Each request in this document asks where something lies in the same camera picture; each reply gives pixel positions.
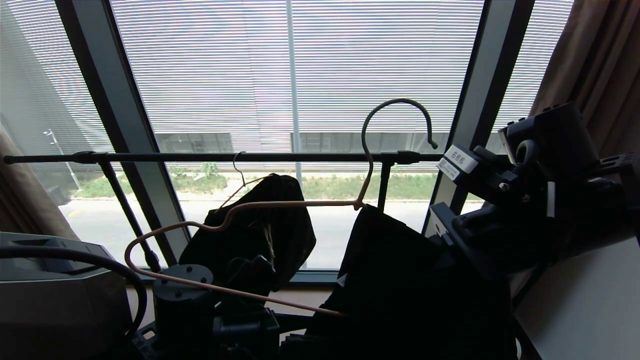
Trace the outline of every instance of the black metal rod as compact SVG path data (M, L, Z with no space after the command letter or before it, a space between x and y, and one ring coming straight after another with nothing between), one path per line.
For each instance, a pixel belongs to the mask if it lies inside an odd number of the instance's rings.
M384 212L385 201L387 199L387 186L389 184L389 177L391 176L391 167L393 163L382 163L382 174L380 175L380 192L378 192L378 209Z
M440 161L442 154L419 154L411 151L401 152L382 152L379 154L371 154L375 162L401 163L410 164L421 161ZM181 154L169 152L157 152L150 154L129 154L129 153L108 153L108 152L77 152L72 155L35 155L35 156L12 156L4 157L7 164L13 163L57 163L63 161L95 164L101 161L151 161L151 162L169 162L169 161L219 161L219 162L259 162L259 161L308 161L308 162L366 162L364 154L351 153L287 153L287 152L256 152L241 154L225 153L225 154Z
M120 182L118 181L118 176L116 172L113 170L111 163L108 161L100 161L100 168L104 173L104 176L109 180L109 184L113 189L113 193L115 193L116 198L118 198L118 202L122 207L122 211L124 211L124 215L127 217L129 221L129 225L131 225L131 229L133 229L133 233L136 237L142 236L144 233L142 232L142 228L138 223L138 219L136 219L136 215L133 213L133 209L131 209L131 205L129 205L129 201L127 200L127 196L122 190L122 186L120 186ZM151 247L149 246L146 240L140 243L142 246L142 250L145 253L145 261L147 265L153 272L160 272L160 262Z

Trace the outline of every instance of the curtain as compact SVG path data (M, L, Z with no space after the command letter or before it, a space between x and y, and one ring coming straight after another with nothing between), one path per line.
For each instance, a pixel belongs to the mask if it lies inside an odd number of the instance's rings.
M600 157L640 152L640 1L576 0L531 114L575 101Z
M0 128L0 231L78 240L29 165L6 164L6 155L19 151Z

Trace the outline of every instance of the white label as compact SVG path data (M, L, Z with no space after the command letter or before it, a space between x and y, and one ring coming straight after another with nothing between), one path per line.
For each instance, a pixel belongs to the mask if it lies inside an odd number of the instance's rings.
M471 173L478 165L478 162L474 158L455 145L450 147L444 156L467 174Z
M438 168L442 171L451 181L455 181L458 175L460 175L460 170L458 170L455 166L447 161L447 159L442 158L438 163Z

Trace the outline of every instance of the road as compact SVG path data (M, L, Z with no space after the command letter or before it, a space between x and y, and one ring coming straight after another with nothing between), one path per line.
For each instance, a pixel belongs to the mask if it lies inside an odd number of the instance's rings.
M130 199L131 207L144 232L150 231L140 205ZM204 221L207 212L219 206L219 202L182 201L180 203L186 220ZM428 202L387 202L385 213L406 223L414 230L422 230ZM465 206L464 212L480 207L479 203ZM98 243L107 248L111 255L124 261L124 249L135 238L127 219L116 200L72 200L60 210L83 241ZM350 207L309 208L309 215L316 234L316 247L307 259L307 268L338 268L344 255L353 222L357 212ZM155 241L152 249L161 258ZM136 264L144 265L140 248L134 250L132 258Z

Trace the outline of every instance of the lamp post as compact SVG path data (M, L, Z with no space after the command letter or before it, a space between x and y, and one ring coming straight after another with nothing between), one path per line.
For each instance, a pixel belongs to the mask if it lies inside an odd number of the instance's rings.
M60 147L60 144L58 143L58 140L56 139L56 135L53 133L53 130L48 129L47 131L43 131L42 134L45 135L45 136L51 136L51 139L53 141L51 143L49 143L49 144L55 146L58 149L58 151L60 151L60 155L64 155L65 154L62 151L62 148ZM80 182L78 181L78 178L76 177L76 173L74 173L74 171L71 169L71 165L69 165L69 162L65 161L65 165L67 166L67 169L69 169L69 173L71 174L71 178L73 178L74 183L76 183L76 187L78 188L78 190L82 190L82 188L80 187Z

